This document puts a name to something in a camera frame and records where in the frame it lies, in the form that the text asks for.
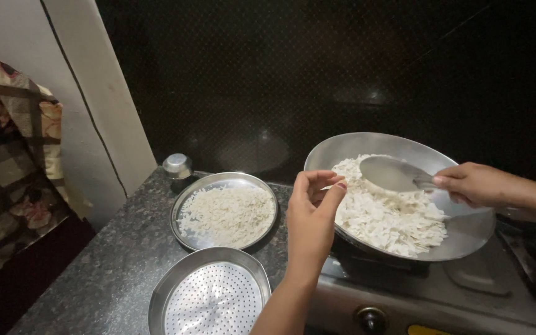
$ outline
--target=right hand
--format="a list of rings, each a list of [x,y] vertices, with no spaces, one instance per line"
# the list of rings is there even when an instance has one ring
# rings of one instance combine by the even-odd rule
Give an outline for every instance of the right hand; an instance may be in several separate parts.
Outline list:
[[[472,208],[518,206],[519,197],[536,183],[491,166],[464,163],[439,171],[432,182],[454,202]]]

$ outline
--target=gas stove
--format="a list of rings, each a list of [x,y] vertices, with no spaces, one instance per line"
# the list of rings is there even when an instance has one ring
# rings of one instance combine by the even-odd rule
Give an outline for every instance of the gas stove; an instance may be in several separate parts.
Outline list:
[[[332,334],[536,335],[536,298],[510,236],[498,229],[441,263],[374,259],[337,237],[307,322]]]

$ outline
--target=left hand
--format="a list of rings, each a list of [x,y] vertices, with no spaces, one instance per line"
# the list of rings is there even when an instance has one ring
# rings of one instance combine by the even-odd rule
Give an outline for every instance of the left hand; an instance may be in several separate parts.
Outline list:
[[[334,240],[334,216],[346,194],[343,176],[333,171],[302,171],[295,179],[287,209],[287,272],[316,277]]]

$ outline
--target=black backsplash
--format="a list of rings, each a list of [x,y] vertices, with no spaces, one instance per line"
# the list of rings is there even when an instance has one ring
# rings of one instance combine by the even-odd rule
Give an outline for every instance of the black backsplash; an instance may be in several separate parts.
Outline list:
[[[536,179],[536,0],[97,0],[154,155],[291,182],[383,132]]]

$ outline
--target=kitchen counter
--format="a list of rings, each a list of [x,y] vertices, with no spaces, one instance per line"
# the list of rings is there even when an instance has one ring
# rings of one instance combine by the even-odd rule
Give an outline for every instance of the kitchen counter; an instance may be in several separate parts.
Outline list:
[[[169,226],[176,197],[169,186],[163,170],[154,171],[9,334],[148,334],[151,293],[188,254]],[[278,229],[251,254],[274,290],[287,265],[284,217],[293,188],[270,187],[279,202]]]

